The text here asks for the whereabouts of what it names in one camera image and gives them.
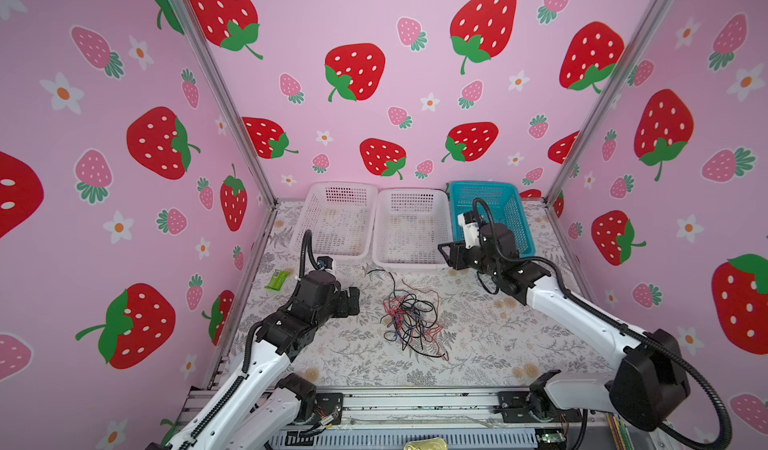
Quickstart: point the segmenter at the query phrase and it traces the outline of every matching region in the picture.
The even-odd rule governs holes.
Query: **pink wall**
[[[174,420],[190,386],[204,384],[215,347],[201,312],[210,315],[220,293],[236,291],[234,248],[247,261],[264,221],[266,206],[233,137],[217,131],[220,110],[189,43],[165,17],[158,29],[158,11],[153,0],[0,0],[4,448],[144,448],[161,440],[169,427],[160,422]],[[103,40],[76,28],[73,41],[73,26]],[[87,42],[78,46],[81,35]],[[195,87],[182,86],[184,69]],[[139,119],[156,107],[167,109]],[[174,115],[200,148],[186,172]],[[81,157],[86,167],[76,167]],[[232,164],[249,200],[237,231],[220,205]],[[200,177],[211,188],[204,203]],[[156,222],[164,209],[184,216],[170,212],[168,233]],[[209,242],[202,256],[201,239]],[[191,311],[193,275],[203,283],[202,295],[191,292]],[[30,433],[33,422],[44,425]]]
[[[641,59],[650,76],[641,63],[621,91],[565,186],[560,218],[598,303],[667,330],[712,382],[734,420],[732,448],[768,445],[768,428],[757,426],[768,400],[767,10],[766,0],[677,0]],[[728,63],[714,71],[710,58]],[[610,130],[615,150],[604,141]],[[651,151],[659,137],[667,148]],[[603,216],[614,211],[622,214]],[[619,242],[607,234],[620,219],[645,247],[629,247],[626,229],[614,231],[625,234]],[[631,255],[616,251],[622,244]],[[712,439],[715,414],[692,386],[670,420]]]
[[[561,168],[550,153],[562,161],[565,153],[555,153],[570,148],[568,136],[597,96],[591,86],[567,87],[579,80],[582,64],[602,69],[618,59],[619,40],[629,40],[649,0],[191,2],[235,104],[254,129],[256,148],[264,151],[260,162],[276,195],[302,197],[313,183],[329,180],[444,188],[457,179],[494,178],[546,192]],[[539,17],[547,7],[556,17],[541,14],[544,25]],[[580,32],[591,22],[604,24]],[[479,48],[463,41],[475,34],[483,39]],[[451,36],[458,37],[456,49]],[[578,60],[571,60],[575,53]],[[464,56],[479,62],[468,60],[462,75]],[[439,103],[429,106],[430,99]],[[546,121],[531,129],[537,115]],[[468,137],[473,128],[481,135],[477,144]],[[466,161],[449,155],[448,137],[467,139],[468,148],[453,148]],[[371,155],[361,153],[363,142]],[[427,160],[432,165],[421,165]],[[427,176],[420,179],[417,171]]]

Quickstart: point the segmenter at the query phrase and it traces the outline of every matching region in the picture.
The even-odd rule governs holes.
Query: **white plastic basket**
[[[312,185],[293,230],[290,249],[300,252],[304,232],[310,229],[315,257],[365,258],[371,245],[377,194],[376,187],[360,183]]]
[[[437,245],[451,241],[451,210],[445,192],[387,189],[379,193],[373,263],[389,271],[448,268]]]

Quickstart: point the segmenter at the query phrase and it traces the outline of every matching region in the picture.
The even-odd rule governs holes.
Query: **tangled wires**
[[[403,350],[410,348],[419,355],[447,361],[448,352],[438,342],[438,336],[444,328],[437,321],[440,308],[438,293],[435,290],[421,291],[405,282],[402,282],[403,285],[410,290],[398,289],[395,277],[392,273],[387,273],[392,278],[392,292],[384,299],[385,315],[380,321],[387,316],[391,321],[387,324],[389,330],[384,333],[384,339],[389,342],[400,342]],[[418,298],[417,292],[434,293],[437,306],[431,301]]]

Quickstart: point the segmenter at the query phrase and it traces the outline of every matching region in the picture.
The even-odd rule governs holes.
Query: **blue plastic basket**
[[[493,213],[495,222],[504,223],[514,233],[514,241],[520,250],[520,256],[533,256],[536,247],[533,244],[528,219],[525,218],[520,193],[514,185],[495,182],[454,182],[448,188],[451,200],[451,222],[453,239],[464,240],[464,232],[458,225],[456,215],[472,209],[472,201],[478,196],[485,200]]]

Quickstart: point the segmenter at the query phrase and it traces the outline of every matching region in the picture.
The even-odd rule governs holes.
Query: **black wire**
[[[694,440],[691,440],[690,438],[679,434],[677,431],[673,430],[672,428],[665,425],[664,423],[660,423],[659,428],[661,428],[662,432],[666,433],[668,436],[671,436],[672,438],[682,443],[683,445],[691,447],[693,450],[724,450],[725,448],[728,447],[732,437],[734,436],[734,430],[733,430],[733,427],[731,426],[730,417],[728,416],[728,410],[725,407],[723,400],[720,398],[720,396],[717,395],[717,391],[715,391],[713,386],[706,380],[706,378],[704,378],[704,376],[702,376],[699,373],[698,370],[696,370],[694,366],[686,362],[685,359],[683,359],[683,357],[667,349],[667,347],[661,345],[655,340],[651,340],[645,335],[641,335],[640,333],[637,333],[636,331],[629,329],[626,323],[620,323],[619,321],[614,320],[609,315],[606,315],[604,312],[600,311],[600,309],[597,309],[596,307],[589,305],[586,301],[583,301],[577,296],[574,296],[571,290],[565,287],[565,282],[563,281],[562,272],[560,271],[557,265],[552,263],[552,261],[545,259],[541,256],[529,256],[525,258],[510,258],[504,255],[502,253],[502,248],[498,243],[498,237],[496,236],[496,228],[494,227],[493,214],[491,214],[491,210],[488,207],[488,204],[481,198],[475,198],[472,201],[472,209],[476,213],[478,212],[478,205],[483,207],[483,209],[485,210],[485,214],[488,217],[488,224],[491,226],[491,235],[494,240],[496,253],[498,253],[499,257],[501,257],[504,260],[507,260],[510,263],[541,262],[547,266],[552,267],[552,270],[554,271],[554,274],[555,274],[555,278],[558,281],[558,286],[560,287],[560,290],[563,292],[564,298],[571,300],[573,303],[576,304],[576,306],[580,307],[584,311],[587,311],[591,315],[599,318],[605,323],[608,323],[610,326],[614,327],[615,329],[621,330],[621,332],[624,333],[625,335],[628,335],[633,339],[638,340],[641,344],[647,346],[649,349],[652,349],[660,353],[661,355],[667,357],[668,359],[672,360],[673,362],[677,363],[677,365],[679,365],[680,368],[683,368],[690,376],[694,377],[694,380],[696,380],[696,383],[698,383],[699,386],[702,387],[702,389],[704,389],[706,396],[709,397],[710,401],[712,402],[712,405],[715,407],[715,413],[717,414],[717,421],[720,426],[720,433],[717,435],[717,438],[715,439],[715,441],[710,443],[695,442]]]

